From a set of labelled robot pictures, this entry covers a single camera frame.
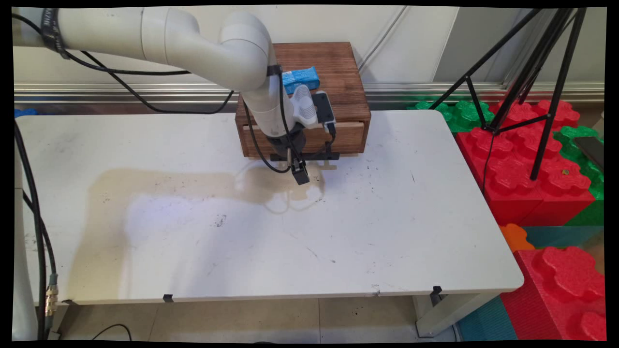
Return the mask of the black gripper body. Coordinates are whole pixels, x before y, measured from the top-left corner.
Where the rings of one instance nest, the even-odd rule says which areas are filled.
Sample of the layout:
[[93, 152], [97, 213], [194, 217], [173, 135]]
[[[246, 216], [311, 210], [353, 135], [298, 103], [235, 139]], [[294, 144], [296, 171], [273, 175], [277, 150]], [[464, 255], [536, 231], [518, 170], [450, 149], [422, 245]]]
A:
[[305, 161], [302, 157], [303, 148], [306, 144], [304, 129], [305, 127], [293, 127], [288, 136], [266, 137], [272, 147], [269, 160], [288, 161], [288, 158], [292, 157], [294, 161]]

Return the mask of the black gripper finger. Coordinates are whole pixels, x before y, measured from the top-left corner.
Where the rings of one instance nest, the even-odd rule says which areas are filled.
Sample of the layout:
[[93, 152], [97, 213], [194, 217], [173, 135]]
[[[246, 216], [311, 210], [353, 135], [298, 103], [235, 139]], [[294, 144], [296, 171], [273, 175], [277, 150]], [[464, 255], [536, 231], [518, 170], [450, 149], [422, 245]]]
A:
[[310, 182], [307, 163], [305, 163], [305, 161], [293, 161], [291, 173], [298, 185], [304, 185]]

